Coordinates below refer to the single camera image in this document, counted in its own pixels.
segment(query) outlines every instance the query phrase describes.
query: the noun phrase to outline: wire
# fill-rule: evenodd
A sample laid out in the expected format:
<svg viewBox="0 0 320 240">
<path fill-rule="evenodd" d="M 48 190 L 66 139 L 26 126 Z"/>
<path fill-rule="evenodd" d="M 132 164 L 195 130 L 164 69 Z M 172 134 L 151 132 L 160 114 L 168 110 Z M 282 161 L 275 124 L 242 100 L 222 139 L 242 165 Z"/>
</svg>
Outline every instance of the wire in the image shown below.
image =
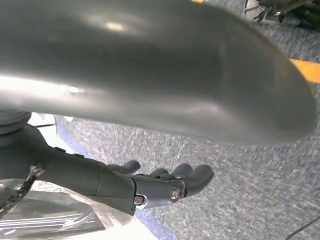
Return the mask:
<svg viewBox="0 0 320 240">
<path fill-rule="evenodd" d="M 301 227 L 301 228 L 299 228 L 299 229 L 298 229 L 298 230 L 297 230 L 297 231 L 294 231 L 294 232 L 293 232 L 293 233 L 290 234 L 289 236 L 286 237 L 285 240 L 289 240 L 289 239 L 291 239 L 291 238 L 293 238 L 293 237 L 296 236 L 297 234 L 300 233 L 300 232 L 302 232 L 302 231 L 303 231 L 303 230 L 306 229 L 307 227 L 309 227 L 309 226 L 311 226 L 311 225 L 312 225 L 312 224 L 316 223 L 316 222 L 317 222 L 317 221 L 318 221 L 318 220 L 320 220 L 320 216 L 318 216 L 318 217 L 317 217 L 317 218 L 315 218 L 315 219 L 314 219 L 314 220 L 312 220 L 312 221 L 310 221 L 309 223 L 308 223 L 308 224 L 306 224 L 306 225 L 304 225 L 304 226 L 303 226 L 303 227 Z"/>
<path fill-rule="evenodd" d="M 36 125 L 36 126 L 33 126 L 33 127 L 39 129 L 39 128 L 51 127 L 51 126 L 55 126 L 55 125 L 56 125 L 55 123 L 50 123 L 50 124 Z"/>
<path fill-rule="evenodd" d="M 36 180 L 38 176 L 40 176 L 44 171 L 40 164 L 36 166 L 31 166 L 29 172 L 22 186 L 14 194 L 9 197 L 4 204 L 0 206 L 0 219 L 8 214 L 10 210 L 16 206 L 18 202 L 26 196 Z"/>
</svg>

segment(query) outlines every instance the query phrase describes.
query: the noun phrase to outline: gray carpet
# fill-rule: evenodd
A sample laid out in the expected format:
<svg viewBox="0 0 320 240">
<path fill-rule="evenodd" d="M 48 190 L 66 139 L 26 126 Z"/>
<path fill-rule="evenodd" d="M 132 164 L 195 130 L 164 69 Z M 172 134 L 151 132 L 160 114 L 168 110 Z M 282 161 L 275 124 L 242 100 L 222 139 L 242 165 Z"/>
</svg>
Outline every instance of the gray carpet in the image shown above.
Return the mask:
<svg viewBox="0 0 320 240">
<path fill-rule="evenodd" d="M 238 15 L 244 5 L 212 2 Z M 259 29 L 290 57 L 320 62 L 318 33 L 272 25 Z M 316 95 L 320 108 L 319 87 Z M 136 159 L 145 173 L 160 167 L 173 170 L 181 163 L 212 166 L 215 177 L 206 191 L 152 210 L 179 240 L 283 240 L 320 215 L 320 129 L 293 144 L 262 147 L 217 145 L 82 119 L 60 117 L 58 124 L 105 163 Z M 320 224 L 294 239 L 318 240 Z"/>
</svg>

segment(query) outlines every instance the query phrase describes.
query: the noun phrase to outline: black object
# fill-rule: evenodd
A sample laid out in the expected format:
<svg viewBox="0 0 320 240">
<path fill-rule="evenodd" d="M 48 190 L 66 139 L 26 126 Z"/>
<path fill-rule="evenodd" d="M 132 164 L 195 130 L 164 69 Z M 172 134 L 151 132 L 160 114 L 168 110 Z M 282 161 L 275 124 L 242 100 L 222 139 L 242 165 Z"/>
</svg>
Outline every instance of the black object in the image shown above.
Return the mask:
<svg viewBox="0 0 320 240">
<path fill-rule="evenodd" d="M 218 143 L 296 141 L 316 125 L 287 56 L 189 0 L 2 0 L 0 109 Z"/>
<path fill-rule="evenodd" d="M 320 30 L 320 0 L 258 0 L 266 9 L 257 17 L 262 21 L 266 13 L 278 16 L 280 23 L 288 15 L 298 19 L 299 26 L 311 30 Z"/>
<path fill-rule="evenodd" d="M 0 205 L 0 219 L 8 213 L 10 210 L 26 196 L 31 189 L 32 184 L 37 179 L 37 177 L 40 176 L 43 172 L 44 171 L 41 164 L 30 166 L 29 174 L 20 189 L 17 190 L 17 192 L 9 197 L 5 203 Z"/>
<path fill-rule="evenodd" d="M 133 175 L 140 168 L 137 161 L 131 160 L 122 166 L 106 165 L 82 155 L 68 154 L 63 149 L 48 146 L 39 130 L 31 125 L 0 135 L 0 180 L 23 179 L 29 166 L 38 164 L 45 172 L 37 180 L 70 189 L 129 215 L 134 215 L 136 206 L 168 205 L 199 193 L 214 177 L 214 171 L 208 165 L 192 170 L 187 164 L 180 165 L 172 174 L 158 169 L 149 175 Z M 35 180 L 33 175 L 31 180 L 32 183 Z M 23 186 L 20 190 L 23 194 L 19 194 L 17 200 L 17 197 L 14 201 L 10 200 L 9 204 L 6 202 L 8 198 L 1 202 L 4 193 L 0 192 L 0 205 L 3 204 L 0 217 L 8 206 L 12 206 L 11 203 L 20 201 L 29 188 Z"/>
<path fill-rule="evenodd" d="M 320 216 L 316 217 L 316 218 L 315 218 L 315 219 L 313 219 L 313 220 L 310 221 L 310 222 L 309 222 L 309 223 L 308 223 L 308 224 L 306 224 L 306 225 L 304 225 L 304 226 L 303 226 L 303 227 L 301 227 L 301 228 L 299 228 L 299 229 L 298 229 L 298 230 L 297 230 L 297 231 L 294 231 L 294 232 L 293 232 L 293 233 L 290 234 L 289 236 L 286 237 L 285 240 L 290 240 L 290 239 L 291 239 L 291 238 L 293 238 L 293 237 L 296 236 L 297 234 L 300 233 L 300 232 L 302 232 L 302 231 L 303 231 L 303 230 L 305 230 L 305 229 L 306 229 L 306 228 L 308 228 L 308 227 L 309 227 L 309 226 L 312 226 L 312 225 L 313 225 L 313 224 L 315 224 L 315 223 L 316 223 L 316 222 L 318 222 L 318 221 L 319 221 L 319 220 L 320 220 Z"/>
</svg>

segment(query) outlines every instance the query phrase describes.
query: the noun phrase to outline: screw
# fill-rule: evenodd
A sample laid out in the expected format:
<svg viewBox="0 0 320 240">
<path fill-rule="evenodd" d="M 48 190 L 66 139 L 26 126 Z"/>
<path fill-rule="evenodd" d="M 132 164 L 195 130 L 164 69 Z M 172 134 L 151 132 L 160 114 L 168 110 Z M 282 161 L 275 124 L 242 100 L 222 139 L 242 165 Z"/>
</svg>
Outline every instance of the screw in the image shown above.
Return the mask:
<svg viewBox="0 0 320 240">
<path fill-rule="evenodd" d="M 174 187 L 172 192 L 171 193 L 170 198 L 172 201 L 177 201 L 181 197 L 181 191 L 178 188 Z"/>
<path fill-rule="evenodd" d="M 145 199 L 143 196 L 135 196 L 134 202 L 135 205 L 140 206 L 140 205 L 143 205 L 144 201 Z"/>
</svg>

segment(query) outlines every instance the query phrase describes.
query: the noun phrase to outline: robotic hand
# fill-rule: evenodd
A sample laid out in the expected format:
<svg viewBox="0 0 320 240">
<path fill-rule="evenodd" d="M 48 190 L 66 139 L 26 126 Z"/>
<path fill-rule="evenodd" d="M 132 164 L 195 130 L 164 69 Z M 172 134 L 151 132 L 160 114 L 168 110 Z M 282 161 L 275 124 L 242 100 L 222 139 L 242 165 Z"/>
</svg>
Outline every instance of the robotic hand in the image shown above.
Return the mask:
<svg viewBox="0 0 320 240">
<path fill-rule="evenodd" d="M 136 208 L 168 205 L 199 193 L 214 177 L 208 165 L 192 169 L 186 163 L 172 173 L 159 168 L 150 174 L 134 175 L 140 168 L 137 161 L 106 165 L 80 154 L 69 154 L 48 146 L 38 129 L 30 125 L 0 135 L 0 166 L 0 179 L 26 179 L 27 183 L 11 200 L 0 192 L 0 219 L 1 214 L 26 195 L 35 178 L 134 215 Z M 32 175 L 32 166 L 38 167 L 41 174 Z M 32 177 L 26 178 L 28 169 Z"/>
<path fill-rule="evenodd" d="M 139 209 L 169 205 L 199 193 L 214 175 L 212 168 L 205 164 L 192 169 L 190 165 L 183 163 L 172 173 L 158 168 L 150 174 L 136 175 L 131 174 L 139 170 L 140 165 L 135 160 L 122 166 L 110 164 L 107 167 L 113 173 L 134 181 L 134 202 Z"/>
</svg>

